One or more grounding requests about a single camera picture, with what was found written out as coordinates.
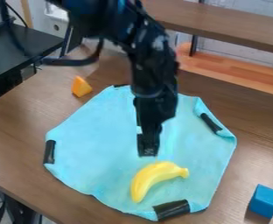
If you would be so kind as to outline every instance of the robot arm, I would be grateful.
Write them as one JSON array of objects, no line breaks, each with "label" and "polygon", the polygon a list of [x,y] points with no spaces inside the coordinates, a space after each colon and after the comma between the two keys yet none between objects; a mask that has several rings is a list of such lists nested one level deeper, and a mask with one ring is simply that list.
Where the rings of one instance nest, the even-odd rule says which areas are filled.
[{"label": "robot arm", "polygon": [[[70,23],[86,38],[108,39],[131,62],[139,156],[156,156],[162,123],[175,116],[178,63],[165,29],[139,0],[48,0],[68,11]],[[102,42],[95,55],[99,55]]]}]

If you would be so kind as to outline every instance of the orange block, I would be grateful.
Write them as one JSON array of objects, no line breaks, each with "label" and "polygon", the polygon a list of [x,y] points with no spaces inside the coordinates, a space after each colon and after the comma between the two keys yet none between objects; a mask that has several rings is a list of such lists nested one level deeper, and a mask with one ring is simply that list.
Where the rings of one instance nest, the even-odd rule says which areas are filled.
[{"label": "orange block", "polygon": [[77,97],[82,97],[90,92],[92,92],[91,86],[86,80],[82,79],[80,76],[76,76],[72,85],[72,93]]}]

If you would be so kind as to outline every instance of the banana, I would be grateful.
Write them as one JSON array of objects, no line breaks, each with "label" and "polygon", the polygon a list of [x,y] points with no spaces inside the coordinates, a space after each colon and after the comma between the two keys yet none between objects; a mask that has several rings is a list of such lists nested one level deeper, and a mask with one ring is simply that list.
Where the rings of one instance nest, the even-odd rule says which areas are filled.
[{"label": "banana", "polygon": [[172,162],[156,162],[149,164],[139,171],[132,179],[130,186],[131,198],[138,203],[143,200],[149,189],[156,183],[176,177],[187,178],[187,168],[180,168]]}]

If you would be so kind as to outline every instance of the cloth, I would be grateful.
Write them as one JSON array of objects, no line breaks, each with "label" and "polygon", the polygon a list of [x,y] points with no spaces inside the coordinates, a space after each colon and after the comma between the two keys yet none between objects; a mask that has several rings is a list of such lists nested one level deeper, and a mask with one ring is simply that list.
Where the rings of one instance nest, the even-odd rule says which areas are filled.
[{"label": "cloth", "polygon": [[[65,185],[95,196],[108,207],[157,221],[154,206],[187,200],[190,212],[208,207],[236,147],[236,137],[199,97],[180,94],[176,117],[163,124],[157,161],[189,169],[189,178],[154,185],[142,202],[130,197],[130,182],[154,157],[137,154],[137,119],[130,87],[107,87],[78,109],[46,140],[56,141],[46,169]],[[205,113],[221,130],[213,133]]]}]

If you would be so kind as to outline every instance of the blue cube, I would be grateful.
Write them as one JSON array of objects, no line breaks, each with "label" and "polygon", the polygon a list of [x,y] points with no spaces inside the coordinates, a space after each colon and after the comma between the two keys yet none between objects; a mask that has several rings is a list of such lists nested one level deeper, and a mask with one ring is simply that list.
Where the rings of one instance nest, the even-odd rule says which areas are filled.
[{"label": "blue cube", "polygon": [[249,202],[248,209],[271,219],[273,217],[273,189],[258,185]]}]

